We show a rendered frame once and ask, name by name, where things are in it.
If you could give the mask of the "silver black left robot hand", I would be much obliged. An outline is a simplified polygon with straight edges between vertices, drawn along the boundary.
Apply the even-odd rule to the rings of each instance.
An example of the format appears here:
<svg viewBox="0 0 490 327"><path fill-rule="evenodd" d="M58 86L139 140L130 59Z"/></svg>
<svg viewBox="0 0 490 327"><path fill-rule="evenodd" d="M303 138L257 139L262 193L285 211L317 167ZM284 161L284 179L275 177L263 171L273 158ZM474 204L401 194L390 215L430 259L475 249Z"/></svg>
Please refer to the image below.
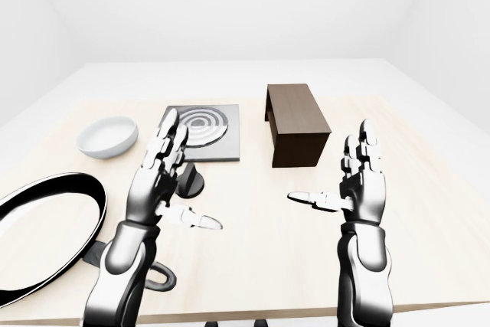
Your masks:
<svg viewBox="0 0 490 327"><path fill-rule="evenodd" d="M126 218L144 225L156 225L161 218L186 227L221 230L220 221L199 215L184 204L172 204L177 188L177 169L185 160L188 127L170 109L150 139L141 166L132 180L127 198Z"/></svg>

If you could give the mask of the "white bowl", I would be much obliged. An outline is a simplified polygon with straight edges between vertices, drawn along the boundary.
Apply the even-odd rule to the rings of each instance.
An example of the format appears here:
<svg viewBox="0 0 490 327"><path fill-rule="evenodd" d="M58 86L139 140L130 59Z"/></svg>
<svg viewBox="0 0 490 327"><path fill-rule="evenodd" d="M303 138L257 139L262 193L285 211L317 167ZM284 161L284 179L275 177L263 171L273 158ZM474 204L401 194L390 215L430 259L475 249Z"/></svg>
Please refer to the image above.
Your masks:
<svg viewBox="0 0 490 327"><path fill-rule="evenodd" d="M138 139L136 122L128 116L108 116L85 127L76 138L77 148L95 159L123 154Z"/></svg>

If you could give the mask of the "round black stove knob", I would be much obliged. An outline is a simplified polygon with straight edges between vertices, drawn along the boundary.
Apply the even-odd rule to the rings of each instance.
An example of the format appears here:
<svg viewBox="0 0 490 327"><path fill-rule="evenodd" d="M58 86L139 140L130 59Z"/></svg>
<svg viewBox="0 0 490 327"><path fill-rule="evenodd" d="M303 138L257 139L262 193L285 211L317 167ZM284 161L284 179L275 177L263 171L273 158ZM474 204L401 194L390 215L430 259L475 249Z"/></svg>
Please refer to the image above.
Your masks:
<svg viewBox="0 0 490 327"><path fill-rule="evenodd" d="M177 177L175 193L180 198L195 198L204 189L204 178L197 171L193 162L189 162L182 174Z"/></svg>

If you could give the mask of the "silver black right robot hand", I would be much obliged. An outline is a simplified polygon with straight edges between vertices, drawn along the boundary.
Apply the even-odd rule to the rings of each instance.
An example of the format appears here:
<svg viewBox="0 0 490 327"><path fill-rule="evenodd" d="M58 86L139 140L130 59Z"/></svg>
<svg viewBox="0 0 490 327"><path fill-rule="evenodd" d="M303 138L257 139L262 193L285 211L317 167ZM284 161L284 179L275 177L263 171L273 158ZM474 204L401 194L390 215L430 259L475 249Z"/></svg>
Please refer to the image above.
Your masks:
<svg viewBox="0 0 490 327"><path fill-rule="evenodd" d="M381 171L381 148L374 125L365 119L359 137L345 140L339 193L292 191L287 198L320 211L343 211L346 221L381 223L386 201L386 181Z"/></svg>

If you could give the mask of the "black frying pan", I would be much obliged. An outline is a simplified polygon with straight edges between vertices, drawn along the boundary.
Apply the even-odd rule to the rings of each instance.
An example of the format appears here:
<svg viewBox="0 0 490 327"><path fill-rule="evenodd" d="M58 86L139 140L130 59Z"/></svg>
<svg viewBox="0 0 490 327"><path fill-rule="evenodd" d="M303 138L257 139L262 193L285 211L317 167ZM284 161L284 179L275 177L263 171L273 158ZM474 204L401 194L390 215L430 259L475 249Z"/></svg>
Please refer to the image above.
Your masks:
<svg viewBox="0 0 490 327"><path fill-rule="evenodd" d="M96 236L106 209L105 188L82 173L43 178L0 200L0 308L53 282L90 250L100 270L107 244ZM144 289L165 292L175 284L175 274L154 260Z"/></svg>

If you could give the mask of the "dark brown wooden box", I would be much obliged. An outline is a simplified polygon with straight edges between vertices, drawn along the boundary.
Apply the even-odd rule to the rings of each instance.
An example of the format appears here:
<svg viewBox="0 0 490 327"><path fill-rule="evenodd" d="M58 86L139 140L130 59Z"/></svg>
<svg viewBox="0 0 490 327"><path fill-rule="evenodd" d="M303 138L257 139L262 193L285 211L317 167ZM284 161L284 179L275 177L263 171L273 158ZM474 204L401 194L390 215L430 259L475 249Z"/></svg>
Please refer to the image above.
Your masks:
<svg viewBox="0 0 490 327"><path fill-rule="evenodd" d="M315 167L332 130L305 83L269 84L265 120L274 168Z"/></svg>

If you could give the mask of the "flat dark stove plate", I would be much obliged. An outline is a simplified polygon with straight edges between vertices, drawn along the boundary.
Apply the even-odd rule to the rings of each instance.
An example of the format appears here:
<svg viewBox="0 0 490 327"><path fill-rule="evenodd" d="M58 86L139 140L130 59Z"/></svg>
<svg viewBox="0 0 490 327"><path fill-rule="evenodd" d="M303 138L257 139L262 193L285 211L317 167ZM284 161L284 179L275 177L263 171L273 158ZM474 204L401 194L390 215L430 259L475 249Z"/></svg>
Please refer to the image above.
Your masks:
<svg viewBox="0 0 490 327"><path fill-rule="evenodd" d="M186 162L235 162L240 160L240 114L237 104L168 106L178 111L180 124L188 127Z"/></svg>

